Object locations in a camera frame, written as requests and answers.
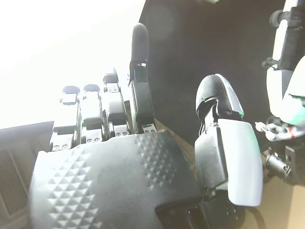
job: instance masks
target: wire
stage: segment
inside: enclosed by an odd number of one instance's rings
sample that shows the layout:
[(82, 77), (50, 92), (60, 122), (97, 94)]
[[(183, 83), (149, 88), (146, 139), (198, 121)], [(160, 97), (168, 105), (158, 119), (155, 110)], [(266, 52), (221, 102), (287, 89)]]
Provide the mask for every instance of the wire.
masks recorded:
[(264, 218), (258, 209), (252, 207), (247, 207), (246, 209), (253, 214), (259, 229), (267, 229)]

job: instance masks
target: robotic hand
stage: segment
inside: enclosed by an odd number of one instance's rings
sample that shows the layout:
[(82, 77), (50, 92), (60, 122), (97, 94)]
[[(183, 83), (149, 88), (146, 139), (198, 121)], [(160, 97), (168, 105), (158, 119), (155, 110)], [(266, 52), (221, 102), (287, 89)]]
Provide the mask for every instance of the robotic hand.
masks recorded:
[(156, 130), (147, 62), (148, 31), (138, 24), (129, 76), (135, 134), (114, 69), (103, 88), (63, 89), (51, 152), (39, 152), (32, 176), (32, 228), (233, 229), (244, 207), (260, 204), (258, 143), (228, 81), (207, 76), (197, 92), (196, 181), (171, 135)]
[(266, 123), (256, 123), (271, 142), (266, 167), (290, 185), (305, 186), (305, 5), (286, 0), (270, 18), (277, 27), (273, 56), (267, 70), (270, 111)]

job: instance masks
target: dark background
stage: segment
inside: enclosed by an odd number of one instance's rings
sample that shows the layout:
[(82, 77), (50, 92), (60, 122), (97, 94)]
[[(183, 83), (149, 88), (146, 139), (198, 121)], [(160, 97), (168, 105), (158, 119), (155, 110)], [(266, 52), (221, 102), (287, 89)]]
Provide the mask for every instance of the dark background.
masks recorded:
[[(284, 0), (147, 0), (140, 22), (150, 36), (156, 118), (193, 145), (200, 125), (198, 85), (205, 76), (220, 73), (235, 89), (244, 120), (264, 122), (271, 113), (261, 62), (273, 51), (275, 28), (269, 17), (283, 6)], [(256, 134), (264, 148), (264, 134)]]

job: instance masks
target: vent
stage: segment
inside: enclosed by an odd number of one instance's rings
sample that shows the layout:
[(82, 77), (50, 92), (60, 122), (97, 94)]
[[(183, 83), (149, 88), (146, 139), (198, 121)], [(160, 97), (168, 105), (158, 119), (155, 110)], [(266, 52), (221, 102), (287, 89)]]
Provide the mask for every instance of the vent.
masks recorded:
[(7, 150), (0, 151), (0, 195), (9, 215), (27, 206), (27, 194)]

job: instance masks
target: textured grip pad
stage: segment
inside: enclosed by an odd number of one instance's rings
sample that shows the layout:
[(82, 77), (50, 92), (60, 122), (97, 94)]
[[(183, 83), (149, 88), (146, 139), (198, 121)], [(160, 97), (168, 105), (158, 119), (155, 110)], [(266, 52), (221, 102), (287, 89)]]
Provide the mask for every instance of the textured grip pad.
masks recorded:
[(155, 209), (200, 198), (166, 132), (39, 153), (30, 189), (34, 229), (163, 229)]

